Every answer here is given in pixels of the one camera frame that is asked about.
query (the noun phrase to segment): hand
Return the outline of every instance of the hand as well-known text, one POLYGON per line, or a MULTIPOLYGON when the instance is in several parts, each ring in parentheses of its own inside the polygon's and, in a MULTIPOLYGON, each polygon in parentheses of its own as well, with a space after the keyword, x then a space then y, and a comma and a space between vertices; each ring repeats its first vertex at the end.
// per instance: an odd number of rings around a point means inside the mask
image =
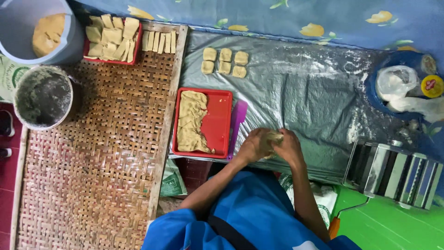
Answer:
POLYGON ((302 155, 301 143, 293 131, 288 129, 279 129, 284 135, 280 144, 271 142, 273 150, 287 161, 291 167, 305 165, 304 156, 302 155))
POLYGON ((271 147, 267 144, 266 136, 269 131, 270 129, 264 128, 252 130, 242 143, 236 158, 246 165, 268 156, 271 147))

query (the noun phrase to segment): purple spatula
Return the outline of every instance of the purple spatula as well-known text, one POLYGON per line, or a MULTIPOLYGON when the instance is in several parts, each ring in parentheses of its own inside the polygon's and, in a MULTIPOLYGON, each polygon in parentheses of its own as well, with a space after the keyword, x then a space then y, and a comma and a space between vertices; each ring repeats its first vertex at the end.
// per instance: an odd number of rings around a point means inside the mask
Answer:
POLYGON ((245 121, 247 109, 248 103, 246 101, 238 100, 234 105, 233 112, 231 112, 230 130, 232 133, 230 146, 228 147, 228 156, 226 157, 228 161, 233 159, 234 146, 236 145, 236 141, 238 139, 239 127, 241 126, 241 123, 245 121))

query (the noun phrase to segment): blue shirt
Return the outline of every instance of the blue shirt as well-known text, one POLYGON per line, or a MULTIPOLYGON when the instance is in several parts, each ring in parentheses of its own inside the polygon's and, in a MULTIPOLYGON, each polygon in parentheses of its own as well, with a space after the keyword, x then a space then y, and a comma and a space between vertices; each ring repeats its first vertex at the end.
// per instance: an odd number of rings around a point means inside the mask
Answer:
MULTIPOLYGON (((295 217, 293 206, 279 182, 267 175, 239 172, 211 209, 258 250, 360 250, 345 236, 325 244, 295 217)), ((142 250, 228 249, 233 246, 190 209, 180 209, 154 220, 142 250)))

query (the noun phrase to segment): red tray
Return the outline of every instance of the red tray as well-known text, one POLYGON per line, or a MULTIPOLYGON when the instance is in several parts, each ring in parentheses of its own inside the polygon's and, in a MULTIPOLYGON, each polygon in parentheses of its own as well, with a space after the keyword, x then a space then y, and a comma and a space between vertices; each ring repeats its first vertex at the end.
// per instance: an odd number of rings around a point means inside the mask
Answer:
POLYGON ((173 153, 182 156, 226 158, 228 155, 228 140, 230 137, 230 119, 233 93, 227 90, 216 89, 195 89, 180 88, 177 91, 176 115, 174 118, 173 153), (206 95, 206 108, 208 113, 202 119, 200 127, 202 134, 206 138, 207 147, 214 149, 215 153, 205 153, 202 151, 181 152, 177 150, 177 123, 179 120, 180 95, 182 91, 192 90, 206 95))
MULTIPOLYGON (((139 23, 139 34, 137 35, 137 42, 135 44, 134 47, 134 55, 133 55, 133 61, 132 62, 127 62, 127 61, 120 61, 120 60, 100 60, 100 59, 91 59, 91 58, 85 58, 85 60, 87 61, 92 61, 92 62, 104 62, 104 63, 115 63, 115 64, 126 64, 126 65, 134 65, 137 61, 137 55, 138 55, 138 51, 139 51, 139 47, 140 47, 140 43, 142 41, 142 34, 143 34, 143 28, 142 28, 142 23, 139 23)), ((85 44, 83 46, 83 56, 87 56, 88 52, 89 52, 89 44, 90 41, 88 40, 88 38, 85 38, 85 44)))

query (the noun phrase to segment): metal roller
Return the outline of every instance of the metal roller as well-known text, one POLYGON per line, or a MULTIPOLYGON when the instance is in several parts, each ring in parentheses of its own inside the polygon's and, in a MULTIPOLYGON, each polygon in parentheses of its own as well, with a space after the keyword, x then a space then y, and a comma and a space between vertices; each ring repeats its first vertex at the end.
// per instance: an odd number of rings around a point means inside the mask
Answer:
POLYGON ((443 164, 391 145, 358 140, 353 145, 342 184, 370 198, 393 199, 404 208, 429 210, 443 164))

